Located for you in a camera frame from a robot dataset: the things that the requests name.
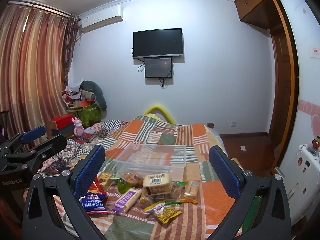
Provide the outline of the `blue red snack bag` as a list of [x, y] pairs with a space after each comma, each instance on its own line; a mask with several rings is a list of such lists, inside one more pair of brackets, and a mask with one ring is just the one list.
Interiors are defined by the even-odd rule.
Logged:
[[105, 207], [107, 201], [107, 193], [104, 191], [97, 177], [95, 177], [88, 192], [81, 198], [81, 205], [88, 215], [101, 214], [106, 215], [108, 211]]

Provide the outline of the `rice cracker snack pack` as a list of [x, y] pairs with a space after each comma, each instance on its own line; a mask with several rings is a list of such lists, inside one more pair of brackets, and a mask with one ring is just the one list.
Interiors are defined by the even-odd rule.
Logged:
[[111, 177], [112, 177], [112, 174], [106, 173], [106, 172], [102, 172], [99, 175], [98, 182], [102, 190], [107, 191], [108, 188], [111, 186], [111, 184], [113, 183]]

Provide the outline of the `clear biscuit pack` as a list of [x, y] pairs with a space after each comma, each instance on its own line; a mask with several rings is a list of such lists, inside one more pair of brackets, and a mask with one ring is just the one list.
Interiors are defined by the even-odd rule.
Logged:
[[198, 181], [188, 181], [187, 185], [185, 186], [184, 197], [186, 199], [197, 199], [197, 195], [200, 188], [200, 182]]

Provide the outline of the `green jelly cup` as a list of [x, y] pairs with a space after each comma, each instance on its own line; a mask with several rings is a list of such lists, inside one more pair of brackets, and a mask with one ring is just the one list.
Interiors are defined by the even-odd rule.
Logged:
[[131, 187], [132, 185], [124, 179], [119, 179], [117, 181], [117, 190], [120, 194], [126, 193]]

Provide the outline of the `purple wafer pack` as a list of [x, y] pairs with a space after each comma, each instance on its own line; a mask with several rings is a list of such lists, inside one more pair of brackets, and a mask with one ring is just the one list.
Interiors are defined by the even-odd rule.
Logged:
[[142, 189], [130, 188], [128, 189], [114, 204], [112, 211], [116, 213], [127, 213], [135, 202], [140, 198]]

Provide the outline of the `yellow snack packet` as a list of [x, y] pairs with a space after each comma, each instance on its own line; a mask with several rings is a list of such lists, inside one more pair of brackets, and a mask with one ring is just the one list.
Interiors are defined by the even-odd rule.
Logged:
[[167, 224], [169, 220], [176, 218], [179, 216], [182, 211], [173, 209], [172, 207], [168, 207], [166, 205], [161, 206], [160, 208], [157, 208], [154, 210], [156, 219], [162, 223]]

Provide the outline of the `clear bag orange pastries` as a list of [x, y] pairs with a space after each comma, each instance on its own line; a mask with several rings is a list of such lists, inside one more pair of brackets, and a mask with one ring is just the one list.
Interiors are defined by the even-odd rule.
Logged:
[[136, 172], [124, 172], [121, 177], [132, 187], [142, 187], [144, 178]]

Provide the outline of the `beige barcode cracker pack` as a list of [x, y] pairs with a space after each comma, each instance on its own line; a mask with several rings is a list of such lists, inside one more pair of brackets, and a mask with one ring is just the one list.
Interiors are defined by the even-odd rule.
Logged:
[[143, 190], [147, 196], [169, 194], [171, 188], [172, 181], [169, 173], [150, 174], [143, 180]]

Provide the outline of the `clear plastic storage bin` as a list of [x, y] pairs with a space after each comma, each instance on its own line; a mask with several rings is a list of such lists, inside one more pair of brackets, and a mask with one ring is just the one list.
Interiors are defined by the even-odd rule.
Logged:
[[130, 143], [115, 159], [115, 171], [148, 174], [169, 173], [173, 181], [184, 181], [186, 150], [182, 145]]

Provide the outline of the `red gift box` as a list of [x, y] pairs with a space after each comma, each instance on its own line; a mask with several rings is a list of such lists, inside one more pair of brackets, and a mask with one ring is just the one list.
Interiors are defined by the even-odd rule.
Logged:
[[70, 124], [72, 124], [72, 119], [74, 115], [72, 114], [64, 114], [61, 116], [57, 116], [49, 120], [49, 127], [51, 129], [60, 130]]

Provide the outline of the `grey plush toy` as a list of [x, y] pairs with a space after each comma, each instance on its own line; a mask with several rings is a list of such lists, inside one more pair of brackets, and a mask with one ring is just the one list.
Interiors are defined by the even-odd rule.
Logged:
[[86, 100], [95, 100], [97, 106], [102, 110], [107, 110], [107, 104], [103, 96], [102, 89], [93, 81], [82, 81], [80, 85], [82, 95]]

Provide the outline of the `striped orange curtain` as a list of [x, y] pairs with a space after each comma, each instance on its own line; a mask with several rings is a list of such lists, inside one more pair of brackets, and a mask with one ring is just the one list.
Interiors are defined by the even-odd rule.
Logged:
[[67, 20], [33, 7], [8, 4], [1, 14], [1, 110], [8, 135], [49, 127], [65, 114], [62, 49]]

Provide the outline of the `yellow curved tube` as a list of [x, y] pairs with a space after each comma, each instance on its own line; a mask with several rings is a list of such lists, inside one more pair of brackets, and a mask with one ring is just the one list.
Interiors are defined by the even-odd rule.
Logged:
[[164, 108], [162, 105], [160, 104], [153, 104], [152, 106], [150, 106], [146, 111], [145, 111], [145, 115], [147, 114], [153, 114], [155, 115], [155, 112], [159, 112], [164, 118], [165, 120], [170, 123], [175, 125], [176, 121], [173, 119], [173, 117], [169, 114], [169, 112], [167, 111], [166, 108]]

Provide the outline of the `white air conditioner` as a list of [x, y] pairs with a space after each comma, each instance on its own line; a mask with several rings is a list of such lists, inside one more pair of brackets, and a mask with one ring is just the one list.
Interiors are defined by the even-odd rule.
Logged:
[[97, 10], [80, 16], [81, 32], [88, 33], [90, 31], [105, 27], [107, 25], [119, 23], [123, 21], [123, 6], [116, 5], [113, 7]]

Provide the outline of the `wall mounted black television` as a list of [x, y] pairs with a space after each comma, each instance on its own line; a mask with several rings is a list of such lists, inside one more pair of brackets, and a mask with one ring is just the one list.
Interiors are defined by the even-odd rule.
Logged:
[[133, 58], [183, 56], [181, 28], [153, 29], [133, 33]]

